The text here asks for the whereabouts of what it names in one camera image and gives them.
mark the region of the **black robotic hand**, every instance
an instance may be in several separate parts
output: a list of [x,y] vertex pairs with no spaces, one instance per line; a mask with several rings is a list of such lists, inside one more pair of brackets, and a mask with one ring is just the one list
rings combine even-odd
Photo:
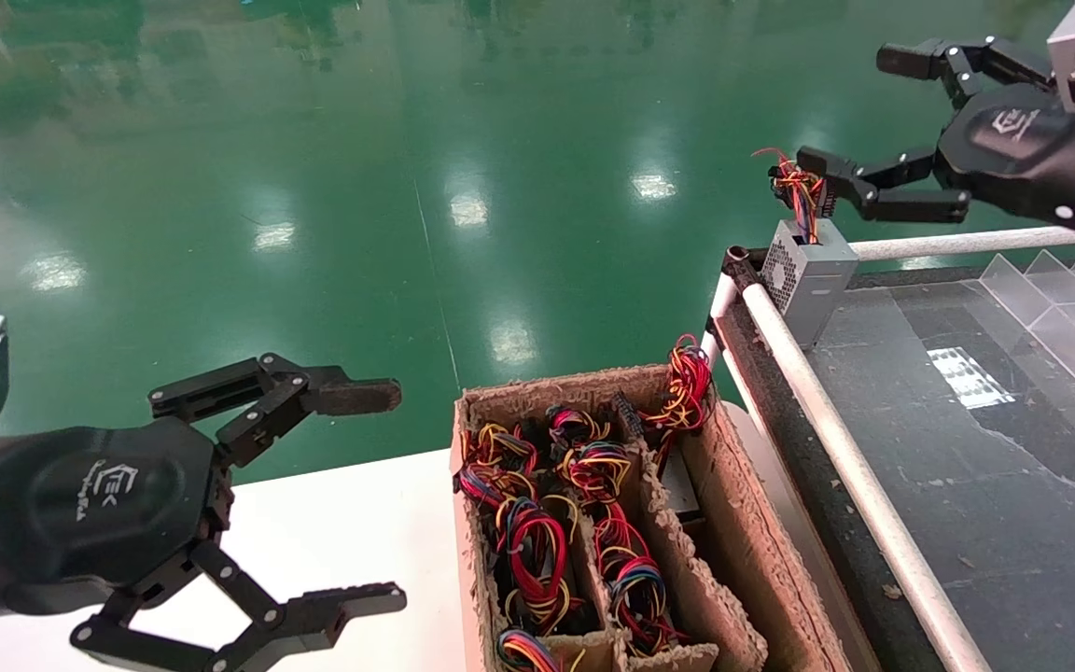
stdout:
[[[942,81],[951,121],[935,148],[909,149],[877,166],[799,149],[798,166],[823,177],[832,195],[869,220],[956,223],[976,199],[1075,229],[1075,112],[1064,110],[1046,60],[1002,39],[931,39],[883,46],[878,69]],[[983,76],[1001,88],[983,88]],[[929,175],[943,188],[899,188]]]
[[[312,413],[383,413],[396,380],[350,380],[341,367],[260,358],[149,392],[155,421],[0,439],[0,613],[103,609],[74,647],[120,668],[264,672],[286,655],[333,647],[346,621],[399,612],[396,584],[321,590],[278,604],[218,547],[230,527],[230,468],[244,467]],[[192,421],[252,404],[217,431]],[[207,647],[128,629],[204,573],[252,618]]]

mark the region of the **cardboard box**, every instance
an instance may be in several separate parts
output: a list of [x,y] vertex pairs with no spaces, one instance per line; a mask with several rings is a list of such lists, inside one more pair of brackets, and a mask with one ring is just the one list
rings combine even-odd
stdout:
[[[486,421],[511,427],[521,418],[545,416],[555,404],[596,413],[611,405],[617,391],[637,409],[651,412],[661,406],[665,385],[665,364],[651,364],[467,390],[456,401],[452,473],[461,468],[464,430],[478,430]],[[714,391],[707,408],[703,429],[684,438],[679,448],[704,517],[689,532],[670,510],[669,495],[648,459],[640,427],[633,418],[621,421],[626,449],[634,463],[621,505],[660,566],[675,628],[689,634],[691,645],[647,659],[626,653],[628,631],[606,617],[608,598],[597,571],[589,525],[576,528],[571,558],[576,587],[597,607],[600,630],[542,641],[568,661],[585,650],[576,672],[756,672],[763,668],[846,672],[848,662],[815,585]],[[457,492],[454,505],[467,669],[502,671],[496,638],[507,623],[487,569],[489,541],[477,524],[475,503]]]

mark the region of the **colorful wires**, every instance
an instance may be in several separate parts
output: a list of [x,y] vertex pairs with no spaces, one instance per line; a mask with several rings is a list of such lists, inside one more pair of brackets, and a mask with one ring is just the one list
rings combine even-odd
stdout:
[[699,429],[705,420],[704,396],[712,386],[712,369],[707,354],[700,348],[696,338],[683,333],[670,351],[670,366],[666,370],[665,401],[656,414],[640,414],[653,430],[661,431],[654,462],[658,464],[658,476],[665,468],[666,456],[674,446],[679,431]]
[[782,149],[765,147],[756,151],[752,156],[758,157],[768,152],[777,154],[777,166],[769,169],[774,195],[786,203],[786,208],[794,211],[794,223],[803,241],[811,245],[818,243],[816,213],[822,208],[823,178],[802,170]]
[[505,500],[496,512],[497,553],[506,555],[517,587],[504,601],[506,616],[521,621],[519,598],[539,634],[550,634],[582,600],[567,583],[567,534],[562,525],[529,498]]
[[593,544],[598,570],[608,584],[610,613],[632,631],[633,655],[656,655],[677,633],[666,619],[666,587],[657,562],[619,504],[630,457],[617,443],[601,440],[606,430],[590,416],[562,408],[548,415],[550,438],[563,451],[555,472],[597,512]]
[[[508,672],[562,672],[562,664],[532,634],[525,630],[504,630],[496,639],[496,650]],[[586,650],[580,650],[567,672],[575,672]]]
[[481,503],[494,521],[496,552],[506,562],[515,588],[505,598],[505,616],[538,634],[550,634],[580,606],[568,583],[567,532],[541,503],[561,501],[568,507],[571,532],[578,521],[576,503],[559,494],[539,498],[538,448],[521,433],[486,424],[462,437],[463,464],[457,489]]

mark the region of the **green epoxy floor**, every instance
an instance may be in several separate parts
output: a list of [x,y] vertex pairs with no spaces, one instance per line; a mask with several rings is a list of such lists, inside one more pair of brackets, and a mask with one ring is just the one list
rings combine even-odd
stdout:
[[404,386],[252,481],[440,447],[461,387],[661,360],[786,213],[752,151],[931,144],[938,85],[879,43],[1041,47],[1067,4],[0,0],[0,433],[142,424],[266,351]]

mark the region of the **white table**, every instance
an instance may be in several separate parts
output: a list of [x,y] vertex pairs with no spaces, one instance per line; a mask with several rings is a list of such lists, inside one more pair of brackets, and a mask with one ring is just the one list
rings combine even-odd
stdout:
[[[235,488],[223,548],[277,601],[379,582],[408,596],[404,612],[356,618],[333,650],[290,655],[274,672],[464,669],[448,464],[441,449]],[[105,671],[68,643],[96,610],[0,618],[0,672]],[[218,647],[247,623],[200,577],[132,628]]]

